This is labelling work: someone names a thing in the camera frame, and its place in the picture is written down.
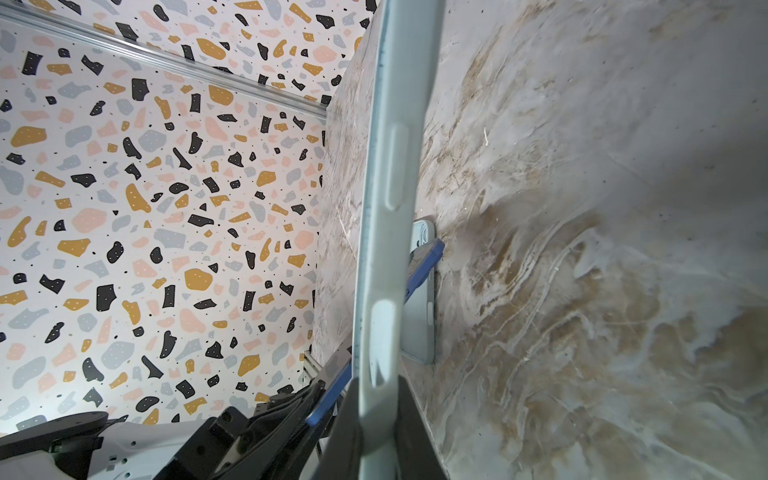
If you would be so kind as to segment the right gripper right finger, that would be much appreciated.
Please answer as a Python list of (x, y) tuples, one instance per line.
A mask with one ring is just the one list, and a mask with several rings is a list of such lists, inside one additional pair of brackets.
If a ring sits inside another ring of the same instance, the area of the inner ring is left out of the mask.
[(447, 479), (413, 392), (403, 376), (398, 377), (398, 411), (394, 438), (397, 479)]

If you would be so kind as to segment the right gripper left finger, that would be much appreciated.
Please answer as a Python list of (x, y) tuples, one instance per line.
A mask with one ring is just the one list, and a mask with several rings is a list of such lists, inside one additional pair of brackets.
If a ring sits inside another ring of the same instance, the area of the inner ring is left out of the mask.
[(331, 430), (327, 448), (312, 478), (314, 480), (357, 480), (363, 451), (359, 416), (359, 379), (354, 378)]

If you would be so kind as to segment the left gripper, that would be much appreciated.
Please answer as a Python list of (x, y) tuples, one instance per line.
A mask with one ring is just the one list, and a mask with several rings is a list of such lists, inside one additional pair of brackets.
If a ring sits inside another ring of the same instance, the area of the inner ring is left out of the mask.
[(298, 479), (327, 427), (333, 408), (319, 418), (323, 383), (279, 394), (245, 417), (234, 407), (211, 417), (155, 475), (157, 479)]

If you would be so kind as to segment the light blue case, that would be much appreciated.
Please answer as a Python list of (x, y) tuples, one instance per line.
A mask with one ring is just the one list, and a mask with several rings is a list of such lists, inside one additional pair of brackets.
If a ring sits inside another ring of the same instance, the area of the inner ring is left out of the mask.
[(401, 351), (424, 365), (434, 362), (434, 270), (404, 305), (401, 325)]

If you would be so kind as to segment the black phone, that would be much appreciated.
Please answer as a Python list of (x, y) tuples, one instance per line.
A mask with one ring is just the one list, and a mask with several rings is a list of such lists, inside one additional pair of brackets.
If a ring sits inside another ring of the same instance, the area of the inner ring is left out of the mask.
[(402, 310), (426, 110), (445, 4), (388, 1), (380, 20), (354, 302), (357, 478), (394, 479)]

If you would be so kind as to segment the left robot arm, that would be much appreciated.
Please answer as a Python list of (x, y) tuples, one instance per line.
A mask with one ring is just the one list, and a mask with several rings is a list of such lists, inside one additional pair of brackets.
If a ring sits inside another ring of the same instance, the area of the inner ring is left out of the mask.
[(298, 479), (332, 424), (323, 384), (279, 393), (251, 417), (144, 425), (85, 412), (1, 441), (4, 479)]

